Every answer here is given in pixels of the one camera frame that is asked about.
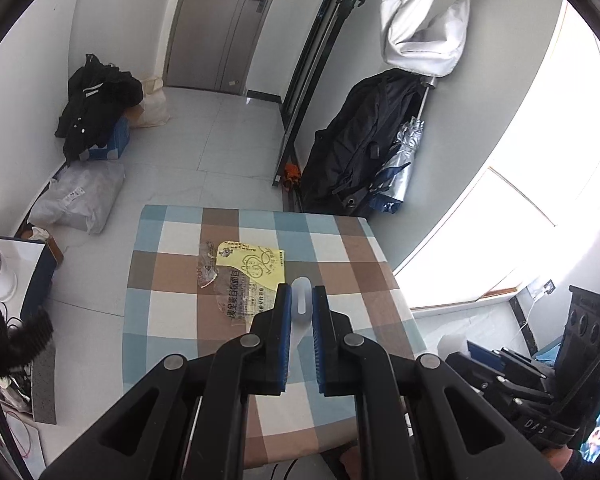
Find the metal screw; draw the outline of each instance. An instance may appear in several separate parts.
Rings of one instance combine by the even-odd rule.
[[[347,334],[344,336],[344,344],[347,346],[361,346],[365,342],[365,338],[360,334]]]
[[[240,344],[245,348],[253,348],[260,344],[260,338],[255,334],[245,334],[240,338]]]
[[[162,364],[165,368],[167,368],[167,370],[177,370],[178,368],[182,368],[182,365],[184,364],[184,359],[181,355],[173,354],[167,356],[162,362]]]
[[[440,366],[440,358],[433,354],[424,354],[420,358],[420,364],[429,370],[435,370]]]

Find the white sticker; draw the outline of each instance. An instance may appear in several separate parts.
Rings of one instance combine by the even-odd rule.
[[[84,195],[84,190],[81,187],[77,187],[62,199],[62,205],[67,207],[71,202],[82,195]]]

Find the sliding door handle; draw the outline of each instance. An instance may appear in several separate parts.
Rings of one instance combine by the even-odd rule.
[[[264,10],[264,7],[267,5],[267,2],[269,0],[250,0],[251,2],[260,2],[258,4],[258,8],[256,9],[256,12],[262,12]]]

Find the yellow label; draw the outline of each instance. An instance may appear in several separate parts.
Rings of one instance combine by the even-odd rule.
[[[285,251],[243,244],[222,242],[218,246],[216,265],[238,269],[254,282],[277,290],[285,282]]]

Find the white bag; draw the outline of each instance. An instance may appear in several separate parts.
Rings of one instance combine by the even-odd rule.
[[[72,162],[36,200],[29,223],[57,223],[97,234],[107,222],[124,179],[125,168],[118,162]]]
[[[456,0],[418,30],[434,0],[382,0],[382,57],[408,72],[442,77],[456,67],[469,22],[469,0]]]
[[[152,77],[142,81],[142,108],[144,112],[137,121],[131,121],[130,126],[134,128],[149,128],[151,126],[162,126],[171,118],[167,109],[167,96],[162,87],[164,83],[160,77]]]

